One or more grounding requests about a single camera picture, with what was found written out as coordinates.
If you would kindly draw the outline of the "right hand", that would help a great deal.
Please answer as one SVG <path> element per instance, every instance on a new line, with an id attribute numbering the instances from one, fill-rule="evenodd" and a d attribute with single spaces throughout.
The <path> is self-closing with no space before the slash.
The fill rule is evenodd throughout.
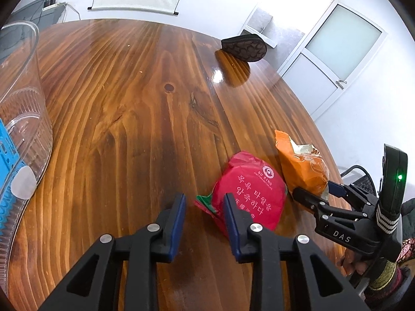
<path id="1" fill-rule="evenodd" d="M 344 255 L 338 261 L 338 266 L 342 267 L 347 275 L 358 273 L 363 275 L 367 270 L 368 262 L 362 262 L 357 259 L 357 255 L 350 249 L 346 249 Z"/>

